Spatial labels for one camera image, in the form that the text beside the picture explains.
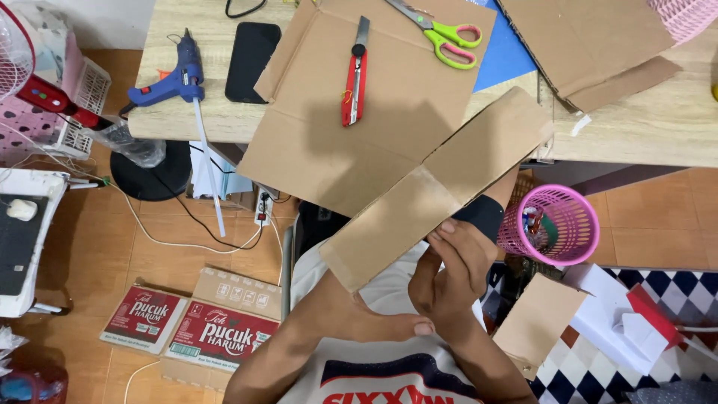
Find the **power strip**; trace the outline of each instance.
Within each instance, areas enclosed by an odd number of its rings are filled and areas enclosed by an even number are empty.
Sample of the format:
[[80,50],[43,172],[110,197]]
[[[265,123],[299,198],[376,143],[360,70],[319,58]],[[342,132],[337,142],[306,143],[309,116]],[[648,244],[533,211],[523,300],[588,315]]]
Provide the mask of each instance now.
[[254,211],[254,223],[260,226],[269,226],[272,206],[274,206],[274,200],[272,200],[269,193],[260,188],[259,196],[257,197],[257,208]]

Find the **scissor handle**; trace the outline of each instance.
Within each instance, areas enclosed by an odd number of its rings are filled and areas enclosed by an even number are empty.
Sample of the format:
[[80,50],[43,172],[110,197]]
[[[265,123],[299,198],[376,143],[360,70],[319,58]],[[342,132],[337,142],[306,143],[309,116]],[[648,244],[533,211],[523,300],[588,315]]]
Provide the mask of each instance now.
[[[460,47],[477,47],[481,43],[481,29],[475,25],[464,24],[451,27],[432,21],[432,26],[434,27],[434,31],[440,33],[444,38],[456,42],[456,45]],[[465,40],[459,36],[459,32],[470,32],[475,39],[473,41]]]
[[[424,35],[426,35],[426,37],[429,38],[430,41],[432,41],[432,43],[434,44],[434,53],[436,53],[437,58],[439,58],[439,60],[441,60],[444,64],[451,66],[454,69],[462,70],[469,70],[470,68],[476,66],[476,55],[469,51],[463,50],[460,47],[456,47],[456,45],[447,41],[438,32],[435,32],[431,29],[427,29],[426,31],[424,31]],[[454,55],[469,60],[469,63],[459,63],[447,58],[442,53],[442,49],[445,49],[446,51],[453,53]]]

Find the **white shirt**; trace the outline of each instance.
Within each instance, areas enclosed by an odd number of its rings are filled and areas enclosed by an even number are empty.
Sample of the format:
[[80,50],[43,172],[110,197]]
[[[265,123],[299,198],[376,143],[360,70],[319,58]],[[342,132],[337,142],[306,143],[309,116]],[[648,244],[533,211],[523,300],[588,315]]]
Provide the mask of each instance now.
[[[319,246],[299,258],[292,275],[292,308],[324,275]],[[360,294],[380,314],[416,313],[407,285],[429,245],[420,242],[369,282]],[[481,313],[480,303],[474,305]],[[481,315],[477,316],[483,324]],[[405,342],[358,343],[324,338],[282,404],[476,403],[474,386],[436,334]]]

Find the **green and pink scissors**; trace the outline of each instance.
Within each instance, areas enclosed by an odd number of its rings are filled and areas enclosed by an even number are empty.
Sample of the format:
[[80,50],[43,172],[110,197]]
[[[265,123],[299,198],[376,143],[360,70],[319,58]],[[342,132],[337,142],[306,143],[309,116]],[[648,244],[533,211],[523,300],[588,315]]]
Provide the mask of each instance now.
[[[409,17],[413,22],[416,22],[423,31],[424,35],[429,38],[434,44],[434,53],[437,58],[447,65],[455,69],[468,70],[476,66],[476,55],[460,47],[477,47],[481,43],[481,29],[475,25],[463,24],[450,27],[448,25],[440,24],[436,21],[432,21],[428,17],[424,17],[414,11],[414,7],[409,6],[402,0],[386,0],[387,3],[394,6],[402,14]],[[475,39],[473,41],[465,40],[459,36],[459,32],[467,32],[472,35]],[[466,59],[468,63],[460,63],[447,58],[442,50],[447,51],[450,54],[459,56],[462,59]]]

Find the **smartphone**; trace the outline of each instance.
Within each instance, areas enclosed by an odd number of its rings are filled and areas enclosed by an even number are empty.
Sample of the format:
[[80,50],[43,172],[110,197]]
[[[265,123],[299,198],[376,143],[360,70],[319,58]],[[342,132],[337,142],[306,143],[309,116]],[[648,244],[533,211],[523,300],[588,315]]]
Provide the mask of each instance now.
[[280,38],[281,30],[276,24],[240,22],[237,25],[225,86],[225,97],[229,101],[267,104],[254,91],[254,85],[269,63]]

